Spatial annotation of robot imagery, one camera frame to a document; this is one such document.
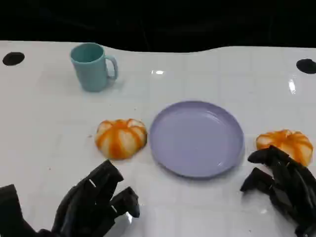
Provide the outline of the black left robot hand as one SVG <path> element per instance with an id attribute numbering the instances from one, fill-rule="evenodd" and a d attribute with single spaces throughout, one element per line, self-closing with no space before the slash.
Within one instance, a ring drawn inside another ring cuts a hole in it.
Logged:
<path id="1" fill-rule="evenodd" d="M 138 195 L 131 187 L 115 194 L 123 176 L 106 160 L 73 186 L 59 204 L 52 233 L 59 237 L 103 237 L 115 219 L 140 217 Z"/>

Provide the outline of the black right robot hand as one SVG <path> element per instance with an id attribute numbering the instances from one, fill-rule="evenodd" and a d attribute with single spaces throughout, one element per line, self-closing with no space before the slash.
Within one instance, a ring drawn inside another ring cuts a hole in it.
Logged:
<path id="1" fill-rule="evenodd" d="M 296 236 L 311 237 L 315 234 L 316 179 L 308 168 L 273 145 L 253 152 L 248 161 L 264 164 L 273 174 L 255 167 L 240 190 L 257 189 L 267 194 L 278 211 L 297 223 Z"/>

